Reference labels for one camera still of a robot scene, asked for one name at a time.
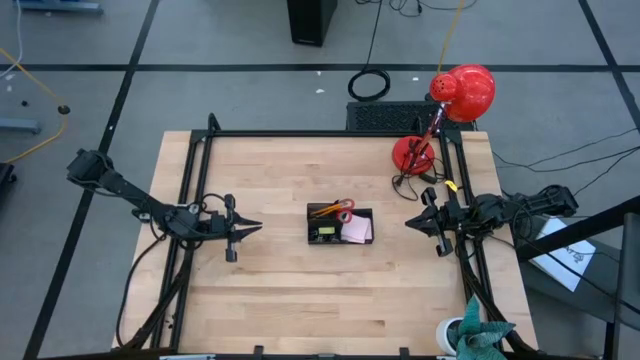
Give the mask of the pink sticky note pad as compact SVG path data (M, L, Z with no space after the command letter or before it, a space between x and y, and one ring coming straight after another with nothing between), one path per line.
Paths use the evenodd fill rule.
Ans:
M349 243L365 244L373 239L372 221L368 217L353 215L341 229L341 239Z

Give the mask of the red desk lamp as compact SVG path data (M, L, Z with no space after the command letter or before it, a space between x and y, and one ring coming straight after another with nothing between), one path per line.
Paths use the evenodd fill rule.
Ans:
M492 74L481 65L460 65L436 75L430 83L429 95L437 110L423 136L406 136L395 143L392 161L396 168L407 175L419 175L432 168L435 160L430 141L444 122L470 123L477 120L490 108L495 92Z

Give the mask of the red handled scissors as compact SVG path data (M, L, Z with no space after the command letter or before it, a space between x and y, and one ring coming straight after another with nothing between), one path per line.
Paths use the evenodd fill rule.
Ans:
M336 203L336 218L341 223L349 223L352 220L352 210L355 208L355 201L350 198L341 199Z

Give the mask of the black aluminium table frame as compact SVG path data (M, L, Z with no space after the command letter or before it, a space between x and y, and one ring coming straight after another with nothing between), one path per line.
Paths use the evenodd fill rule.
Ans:
M410 229L418 202L400 198L393 134L331 130L222 130L164 134L151 192L163 201L232 194L260 231L225 259L224 241L194 255L183 302L160 337L184 353L413 356L440 354L437 325L463 313L458 259ZM311 245L306 207L352 198L373 212L370 245Z

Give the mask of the black caster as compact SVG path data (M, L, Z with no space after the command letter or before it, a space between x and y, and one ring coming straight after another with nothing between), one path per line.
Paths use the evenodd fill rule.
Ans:
M15 181L14 166L8 163L0 163L0 203L6 198Z

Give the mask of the blue grey metal rail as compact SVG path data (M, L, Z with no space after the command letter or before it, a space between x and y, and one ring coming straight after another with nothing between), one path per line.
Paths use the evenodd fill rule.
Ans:
M13 0L20 3L23 9L39 10L39 11L60 11L60 12L77 12L91 13L102 15L103 7L90 0Z

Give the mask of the white cup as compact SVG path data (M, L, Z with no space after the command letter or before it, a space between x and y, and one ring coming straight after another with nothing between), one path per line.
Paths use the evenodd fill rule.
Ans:
M444 319L436 328L436 342L439 348L448 356L456 356L456 344L449 340L449 331L456 330L462 320L462 317Z

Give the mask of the black perforated crate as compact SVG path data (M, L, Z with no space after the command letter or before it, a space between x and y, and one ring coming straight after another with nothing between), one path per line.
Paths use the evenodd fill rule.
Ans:
M349 102L346 129L423 134L437 110L431 101Z

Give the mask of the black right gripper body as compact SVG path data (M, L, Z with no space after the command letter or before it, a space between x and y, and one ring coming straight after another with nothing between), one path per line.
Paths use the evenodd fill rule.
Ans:
M439 257L444 257L454 251L452 242L445 236L445 232L459 231L461 229L464 211L457 200L446 201L442 206L438 207L435 203L436 199L437 194L434 187L427 187L421 194L421 200L426 208L434 208L434 217L426 224L437 226L437 235L435 237L438 240L438 244L436 245L436 253Z

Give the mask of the black tower box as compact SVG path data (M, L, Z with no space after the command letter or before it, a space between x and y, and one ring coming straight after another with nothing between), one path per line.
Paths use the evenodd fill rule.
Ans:
M322 47L338 0L287 0L291 40Z

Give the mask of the grey floor bracket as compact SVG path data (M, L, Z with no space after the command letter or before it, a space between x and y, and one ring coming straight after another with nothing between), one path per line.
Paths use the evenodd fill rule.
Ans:
M38 121L22 118L0 117L0 130L20 131L37 135L41 132Z

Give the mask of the black metal beam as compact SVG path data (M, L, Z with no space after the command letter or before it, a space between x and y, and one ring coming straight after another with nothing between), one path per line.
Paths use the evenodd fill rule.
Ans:
M619 250L598 245L574 291L533 266L536 255L621 227ZM585 218L517 251L525 285L606 322L604 360L617 360L622 325L640 332L640 195Z

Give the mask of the black mesh desk organizer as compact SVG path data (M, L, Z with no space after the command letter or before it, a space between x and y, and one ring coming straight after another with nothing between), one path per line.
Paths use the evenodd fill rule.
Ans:
M374 242L375 239L375 230L374 230L374 216L373 211L370 208L354 208L352 210L353 215L368 217L372 221L373 226L373 239L368 241L365 244L356 244L349 243L341 239L341 229L344 223L341 223L336 218L336 211L331 212L324 216L310 216L310 213L318 210L322 207L328 206L331 203L308 203L307 204L307 243L309 245L342 245L342 244L353 244L353 245L369 245ZM320 227L334 227L336 232L332 235L320 235L318 233L318 228Z

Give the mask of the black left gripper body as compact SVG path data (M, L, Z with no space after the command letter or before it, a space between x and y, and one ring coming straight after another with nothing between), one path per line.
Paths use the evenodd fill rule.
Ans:
M221 200L225 213L220 214L217 211L207 210L206 200L208 198L216 198ZM210 215L208 221L200 221L198 229L202 233L198 236L201 241L207 240L220 240L225 239L227 242L225 250L225 260L229 263L235 263L238 259L237 251L235 250L235 197L231 194L225 194L224 196L216 193L207 193L202 197L201 210Z

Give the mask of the white printed paper sheet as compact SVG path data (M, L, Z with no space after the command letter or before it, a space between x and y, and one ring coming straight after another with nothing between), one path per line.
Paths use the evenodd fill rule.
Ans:
M567 227L567 224L556 217L532 219L533 242ZM581 282L591 262L596 247L587 240L554 250L549 254L539 255L530 263L546 275L553 278L570 292L574 292Z

